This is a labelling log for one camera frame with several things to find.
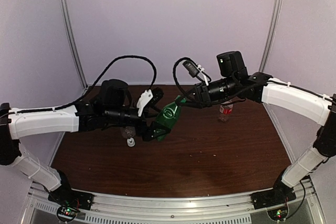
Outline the green plastic bottle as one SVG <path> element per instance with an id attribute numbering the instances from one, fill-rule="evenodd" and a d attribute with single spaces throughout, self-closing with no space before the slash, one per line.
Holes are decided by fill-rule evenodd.
<path id="1" fill-rule="evenodd" d="M 171 132 L 173 126 L 177 123 L 182 106 L 176 104 L 176 101 L 173 101 L 167 104 L 161 112 L 155 118 L 156 123 L 162 125 L 164 129 L 158 129 L 157 132 L 160 134 L 156 139 L 162 141 L 165 137 Z"/>

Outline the clear plastic bottle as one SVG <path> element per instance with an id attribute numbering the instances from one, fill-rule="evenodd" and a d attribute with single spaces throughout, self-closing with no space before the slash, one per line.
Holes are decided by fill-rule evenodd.
<path id="1" fill-rule="evenodd" d="M 121 127 L 120 132 L 122 137 L 126 139 L 133 138 L 136 136 L 135 127 L 132 126 Z"/>

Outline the white flip bottle cap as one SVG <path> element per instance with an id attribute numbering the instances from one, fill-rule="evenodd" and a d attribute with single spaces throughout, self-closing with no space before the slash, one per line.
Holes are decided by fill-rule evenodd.
<path id="1" fill-rule="evenodd" d="M 134 138 L 130 137 L 127 139 L 127 145 L 128 147 L 134 147 L 135 146 L 135 140 Z"/>

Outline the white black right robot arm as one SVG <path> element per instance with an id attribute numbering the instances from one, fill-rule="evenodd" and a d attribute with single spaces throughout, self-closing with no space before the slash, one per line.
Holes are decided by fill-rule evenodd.
<path id="1" fill-rule="evenodd" d="M 173 79 L 180 90 L 174 102 L 166 105 L 152 122 L 150 138 L 163 140 L 176 124 L 182 107 L 207 108 L 222 104 L 234 104 L 251 100 L 257 103 L 275 105 L 311 119 L 320 125 L 317 138 L 293 164 L 279 176 L 269 192 L 272 203 L 279 204 L 289 196 L 289 190 L 318 166 L 335 156 L 335 97 L 321 95 L 304 88 L 283 82 L 269 74 L 256 72 L 249 75 L 239 51 L 229 51 L 216 57 L 222 78 L 212 81 L 203 68 L 191 58 L 183 57 L 173 66 L 176 71 L 183 64 L 190 76 L 203 78 L 192 89 L 185 91 L 174 73 Z"/>

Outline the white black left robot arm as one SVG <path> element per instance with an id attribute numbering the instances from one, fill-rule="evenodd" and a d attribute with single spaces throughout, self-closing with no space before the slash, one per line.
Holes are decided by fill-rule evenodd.
<path id="1" fill-rule="evenodd" d="M 104 81 L 99 93 L 90 101 L 79 100 L 63 109 L 40 108 L 20 110 L 9 103 L 1 104 L 1 165 L 17 167 L 27 177 L 42 184 L 64 205 L 76 197 L 64 173 L 42 164 L 21 144 L 21 137 L 53 132 L 89 132 L 108 127 L 132 127 L 144 141 L 170 133 L 170 128 L 153 121 L 147 124 L 148 109 L 163 96 L 160 88 L 145 90 L 136 106 L 131 100 L 128 84 L 122 80 Z"/>

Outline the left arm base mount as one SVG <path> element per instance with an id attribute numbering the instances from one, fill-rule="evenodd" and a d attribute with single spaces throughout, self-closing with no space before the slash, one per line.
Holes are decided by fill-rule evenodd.
<path id="1" fill-rule="evenodd" d="M 60 170 L 57 172 L 60 175 L 60 187 L 54 191 L 45 188 L 45 191 L 48 193 L 48 200 L 59 205 L 56 211 L 58 220 L 69 223 L 77 217 L 80 209 L 91 209 L 93 194 L 73 190 L 65 173 Z"/>

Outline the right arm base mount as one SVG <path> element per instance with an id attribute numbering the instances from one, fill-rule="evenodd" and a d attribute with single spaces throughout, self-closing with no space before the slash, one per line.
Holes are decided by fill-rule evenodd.
<path id="1" fill-rule="evenodd" d="M 251 194 L 254 209 L 267 208 L 268 217 L 278 222 L 285 221 L 289 216 L 288 202 L 296 199 L 293 188 L 281 181 L 284 172 L 280 173 L 271 189 Z"/>

